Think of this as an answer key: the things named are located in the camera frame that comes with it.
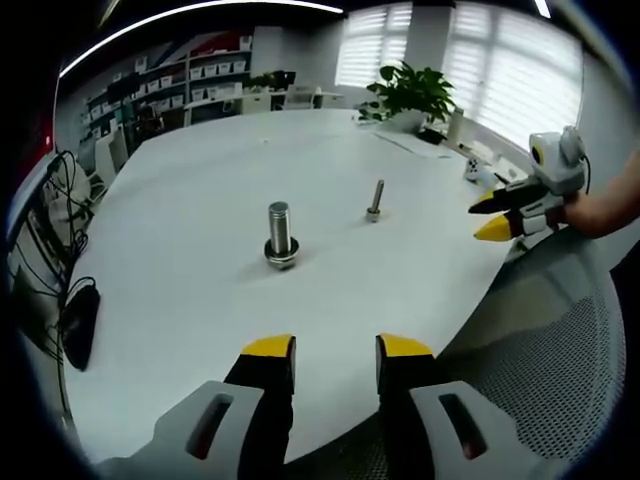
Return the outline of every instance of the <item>white bin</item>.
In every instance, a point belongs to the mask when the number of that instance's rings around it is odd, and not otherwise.
[[[98,105],[91,109],[91,120],[97,120],[102,115],[102,106]]]
[[[244,60],[233,62],[233,73],[244,72],[244,69],[246,66],[247,66],[247,62]]]
[[[142,73],[147,70],[147,57],[140,57],[136,59],[135,71]]]
[[[218,64],[218,75],[229,75],[231,73],[231,63],[224,62]]]
[[[202,78],[202,67],[189,69],[189,78],[191,80],[198,80]]]
[[[191,99],[194,102],[204,100],[204,88],[196,88],[191,92]]]
[[[253,40],[253,37],[251,36],[240,37],[240,50],[243,52],[248,52],[249,50],[251,50],[252,40]]]
[[[218,74],[218,66],[217,65],[207,65],[204,67],[204,76],[205,77],[215,77]]]
[[[158,106],[156,107],[158,112],[165,112],[169,109],[171,109],[171,99],[170,98],[166,98],[164,100],[160,100],[158,102]]]

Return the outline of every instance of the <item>ceiling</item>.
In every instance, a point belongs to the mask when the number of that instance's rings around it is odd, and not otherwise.
[[[99,40],[121,30],[139,20],[183,5],[198,3],[199,0],[120,0],[109,18],[98,28],[98,24],[110,4],[110,0],[93,2],[73,2],[73,17],[76,20],[71,31],[64,32],[64,45],[60,51],[61,63],[69,63],[73,58]],[[315,0],[324,5],[342,8],[345,13],[369,6],[390,3],[390,0]],[[515,10],[539,17],[534,0],[476,0],[509,7]],[[607,32],[607,37],[617,46],[618,50],[632,68],[637,68],[638,52],[633,48],[631,38],[632,16],[625,15],[622,9],[610,8],[610,2],[601,0],[579,0],[585,11],[595,19],[596,23]],[[416,0],[415,5],[443,6],[452,5],[451,0]],[[291,7],[274,5],[233,5],[216,8],[206,8],[185,12],[153,22],[143,28],[111,42],[94,55],[82,62],[64,77],[61,86],[64,90],[73,90],[87,79],[95,76],[106,65],[115,63],[136,52],[153,45],[180,38],[189,38],[198,33],[255,25],[279,25],[283,27],[309,29],[324,23],[335,21],[336,15],[312,9],[296,9],[296,15],[290,14]],[[564,15],[557,9],[551,8],[552,22],[574,35],[577,32]],[[614,30],[614,25],[624,25],[625,17],[628,28]]]

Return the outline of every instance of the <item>white table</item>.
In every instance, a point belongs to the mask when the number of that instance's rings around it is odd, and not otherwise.
[[[220,98],[205,98],[204,100],[198,100],[196,102],[188,103],[184,106],[184,126],[188,127],[191,125],[191,117],[194,108],[204,107],[207,105],[212,105],[214,103],[222,103],[222,102],[237,102],[244,98],[256,98],[262,95],[270,95],[271,97],[284,97],[287,94],[286,90],[281,90],[277,92],[263,92],[263,93],[243,93],[242,95],[231,95]],[[324,97],[339,97],[343,98],[344,95],[341,93],[332,93],[332,92],[317,92],[313,94],[312,103],[316,98]]]
[[[482,192],[463,180],[461,156],[383,139],[355,115],[211,121],[147,141],[127,162],[74,272],[102,295],[88,368],[65,370],[92,461],[133,454],[164,412],[224,379],[243,346],[284,332],[298,347],[293,460],[377,410],[376,334],[436,354],[456,335],[510,243],[473,238],[487,217],[467,214]],[[380,178],[383,213],[368,224]],[[290,203],[300,242],[287,272],[262,253],[276,200]]]

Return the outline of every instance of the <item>window blind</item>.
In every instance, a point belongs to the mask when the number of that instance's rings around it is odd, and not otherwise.
[[[458,3],[444,70],[465,116],[526,150],[531,133],[578,121],[580,43],[544,22]]]
[[[353,12],[340,46],[336,85],[366,87],[379,80],[380,67],[404,60],[411,3]]]

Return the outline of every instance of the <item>metal bolt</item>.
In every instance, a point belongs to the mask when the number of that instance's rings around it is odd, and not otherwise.
[[[295,264],[299,245],[291,236],[289,205],[286,202],[275,202],[269,205],[269,228],[271,237],[264,246],[267,261],[278,270],[292,267]]]
[[[269,227],[273,251],[278,255],[291,251],[289,205],[286,202],[275,202],[269,205]]]
[[[377,222],[380,216],[380,199],[382,198],[382,190],[384,189],[384,180],[378,180],[376,185],[376,193],[373,195],[373,203],[367,208],[366,218],[370,222]]]

